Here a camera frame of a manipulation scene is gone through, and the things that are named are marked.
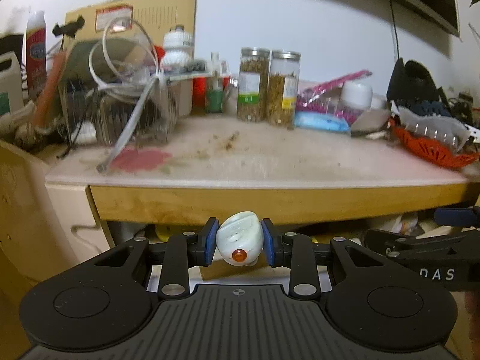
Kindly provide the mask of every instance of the white wall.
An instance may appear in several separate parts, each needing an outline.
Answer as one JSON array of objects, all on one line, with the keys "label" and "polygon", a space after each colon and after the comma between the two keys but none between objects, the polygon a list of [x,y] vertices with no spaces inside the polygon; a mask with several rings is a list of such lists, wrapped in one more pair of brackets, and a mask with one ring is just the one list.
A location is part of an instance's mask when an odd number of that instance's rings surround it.
[{"label": "white wall", "polygon": [[[105,0],[3,0],[0,32],[22,32],[29,10],[43,9],[49,36],[65,13]],[[470,90],[480,104],[480,47],[468,22],[480,32],[480,4],[459,0],[461,39],[394,4],[400,55],[427,66],[438,86]],[[301,78],[323,81],[359,69],[385,93],[395,63],[388,0],[198,0],[196,56],[221,53],[233,72],[241,47],[285,48],[302,53]]]}]

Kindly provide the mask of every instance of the metal screw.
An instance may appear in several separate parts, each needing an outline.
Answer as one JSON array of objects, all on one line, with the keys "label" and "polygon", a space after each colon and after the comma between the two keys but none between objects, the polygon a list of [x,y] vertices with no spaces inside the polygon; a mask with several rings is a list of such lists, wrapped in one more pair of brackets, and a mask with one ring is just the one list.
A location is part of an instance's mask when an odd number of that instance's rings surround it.
[{"label": "metal screw", "polygon": [[167,296],[177,296],[185,292],[185,287],[180,284],[167,284],[162,287],[162,292]]},{"label": "metal screw", "polygon": [[293,288],[293,292],[300,296],[310,296],[317,292],[317,288],[311,284],[297,284]]}]

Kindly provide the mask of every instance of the jar label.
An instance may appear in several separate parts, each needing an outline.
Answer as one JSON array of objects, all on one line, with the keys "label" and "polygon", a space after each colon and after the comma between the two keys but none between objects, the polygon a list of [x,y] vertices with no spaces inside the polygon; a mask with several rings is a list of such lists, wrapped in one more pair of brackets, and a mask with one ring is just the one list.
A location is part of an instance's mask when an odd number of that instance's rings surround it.
[{"label": "jar label", "polygon": [[285,77],[283,86],[282,109],[295,109],[297,103],[298,81],[296,77]]},{"label": "jar label", "polygon": [[260,74],[241,71],[238,75],[238,101],[257,104],[260,90]]}]

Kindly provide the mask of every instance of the white tabletop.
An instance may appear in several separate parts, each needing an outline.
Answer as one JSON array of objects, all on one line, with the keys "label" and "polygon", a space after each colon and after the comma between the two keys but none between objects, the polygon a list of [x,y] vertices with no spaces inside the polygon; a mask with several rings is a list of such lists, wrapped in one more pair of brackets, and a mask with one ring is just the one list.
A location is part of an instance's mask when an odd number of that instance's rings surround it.
[{"label": "white tabletop", "polygon": [[301,128],[288,131],[224,115],[180,120],[170,141],[153,149],[171,157],[152,170],[116,169],[101,175],[95,167],[108,150],[75,150],[51,169],[46,181],[158,188],[372,188],[480,182],[478,163],[453,171],[384,140]]}]

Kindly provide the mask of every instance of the orange button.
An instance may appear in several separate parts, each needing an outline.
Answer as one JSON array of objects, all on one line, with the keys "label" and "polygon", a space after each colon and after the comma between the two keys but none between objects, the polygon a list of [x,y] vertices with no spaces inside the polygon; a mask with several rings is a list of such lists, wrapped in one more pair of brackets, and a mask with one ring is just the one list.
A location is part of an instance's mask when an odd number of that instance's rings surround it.
[{"label": "orange button", "polygon": [[247,259],[247,252],[243,249],[234,250],[232,253],[232,259],[237,263],[241,263]]}]

